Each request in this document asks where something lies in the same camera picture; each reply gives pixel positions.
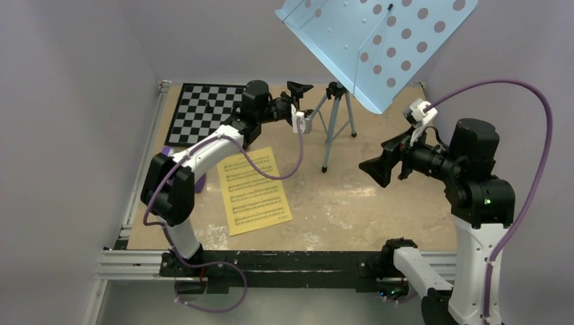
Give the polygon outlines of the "light blue music stand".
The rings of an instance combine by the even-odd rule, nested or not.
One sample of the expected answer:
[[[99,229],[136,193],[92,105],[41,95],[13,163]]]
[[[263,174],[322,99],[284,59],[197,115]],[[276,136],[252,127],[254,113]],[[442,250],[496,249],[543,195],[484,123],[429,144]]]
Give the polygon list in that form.
[[[382,114],[477,1],[283,1],[276,17],[358,102]]]

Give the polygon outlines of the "black white chessboard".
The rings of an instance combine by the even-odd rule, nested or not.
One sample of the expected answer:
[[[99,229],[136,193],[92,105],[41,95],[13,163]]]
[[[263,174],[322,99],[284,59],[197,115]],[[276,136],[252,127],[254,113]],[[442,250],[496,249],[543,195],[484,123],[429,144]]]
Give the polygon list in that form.
[[[217,130],[241,101],[243,85],[184,83],[164,144],[190,147]],[[213,112],[206,111],[206,103]]]

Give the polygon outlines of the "yellow sheet music page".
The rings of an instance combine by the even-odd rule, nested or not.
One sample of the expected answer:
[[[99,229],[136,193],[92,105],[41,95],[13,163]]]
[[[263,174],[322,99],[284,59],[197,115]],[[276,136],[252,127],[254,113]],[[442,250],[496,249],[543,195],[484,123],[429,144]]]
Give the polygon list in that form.
[[[292,221],[282,182],[262,176],[244,155],[225,158],[217,172],[230,235]]]

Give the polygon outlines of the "purple metronome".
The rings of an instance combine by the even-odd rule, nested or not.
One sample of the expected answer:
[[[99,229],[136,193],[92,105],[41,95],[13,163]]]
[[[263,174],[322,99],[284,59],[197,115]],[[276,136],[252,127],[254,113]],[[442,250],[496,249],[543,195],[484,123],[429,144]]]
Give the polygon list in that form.
[[[166,156],[173,156],[175,153],[177,153],[177,150],[170,146],[164,146],[161,150],[161,153]],[[205,187],[205,183],[206,183],[206,174],[203,174],[196,180],[194,193],[195,194],[201,193]]]

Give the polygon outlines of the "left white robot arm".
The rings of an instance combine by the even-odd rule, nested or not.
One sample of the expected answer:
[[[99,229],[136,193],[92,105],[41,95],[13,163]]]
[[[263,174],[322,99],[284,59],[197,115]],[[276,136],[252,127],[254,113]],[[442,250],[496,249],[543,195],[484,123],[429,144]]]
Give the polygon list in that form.
[[[310,130],[311,112],[301,110],[300,102],[313,86],[294,81],[286,86],[278,97],[262,80],[237,86],[232,93],[213,92],[207,86],[193,91],[184,98],[195,108],[192,120],[211,130],[199,131],[200,139],[186,150],[173,156],[161,152],[151,159],[140,194],[146,206],[143,223],[162,228],[176,256],[175,267],[184,276],[195,276],[202,267],[202,245],[190,221],[198,180],[222,160],[246,155],[266,123],[286,121],[300,142]]]

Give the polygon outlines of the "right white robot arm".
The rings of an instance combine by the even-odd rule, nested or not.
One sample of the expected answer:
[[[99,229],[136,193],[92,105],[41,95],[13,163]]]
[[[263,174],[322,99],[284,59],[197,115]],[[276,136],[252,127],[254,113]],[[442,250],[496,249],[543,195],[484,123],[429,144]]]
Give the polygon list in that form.
[[[387,240],[378,262],[384,273],[400,273],[421,298],[425,324],[501,324],[497,291],[487,288],[500,274],[492,252],[514,221],[515,193],[495,176],[495,152],[500,137],[495,127],[462,118],[448,146],[430,146],[414,129],[382,143],[379,157],[359,168],[386,187],[396,165],[399,179],[413,172],[441,181],[454,216],[457,236],[455,280],[444,280],[422,257],[414,241]]]

